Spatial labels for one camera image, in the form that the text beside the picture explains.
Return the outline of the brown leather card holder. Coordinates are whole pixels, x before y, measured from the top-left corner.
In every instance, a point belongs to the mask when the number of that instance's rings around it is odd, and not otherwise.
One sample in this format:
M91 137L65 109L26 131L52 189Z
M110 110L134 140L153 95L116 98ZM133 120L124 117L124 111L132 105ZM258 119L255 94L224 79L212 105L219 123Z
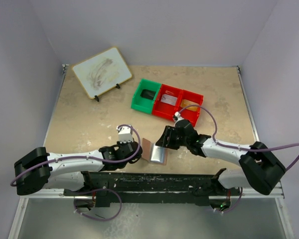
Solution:
M166 165L167 162L167 149L156 146L151 141L142 138L142 159L148 163Z

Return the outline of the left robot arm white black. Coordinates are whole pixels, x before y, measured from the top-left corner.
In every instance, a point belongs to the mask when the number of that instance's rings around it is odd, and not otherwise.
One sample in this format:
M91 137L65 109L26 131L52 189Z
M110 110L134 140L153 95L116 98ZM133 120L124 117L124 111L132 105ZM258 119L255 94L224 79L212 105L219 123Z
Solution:
M48 153L38 147L14 164L15 178L11 182L20 196L30 195L47 188L91 193L93 184L84 172L115 171L128 163L137 162L142 155L138 142L117 142L86 153Z

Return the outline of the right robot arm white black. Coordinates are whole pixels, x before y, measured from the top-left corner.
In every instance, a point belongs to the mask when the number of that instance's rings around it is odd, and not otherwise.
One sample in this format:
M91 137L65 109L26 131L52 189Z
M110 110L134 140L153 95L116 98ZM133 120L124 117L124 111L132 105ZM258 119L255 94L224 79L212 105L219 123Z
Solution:
M234 187L252 187L258 193L269 195L286 173L286 168L267 147L256 141L252 145L218 145L210 135L199 134L186 119L174 126L166 126L156 146L178 150L186 147L192 154L201 157L221 159L241 167L239 170L226 169L212 182L212 191L223 195Z

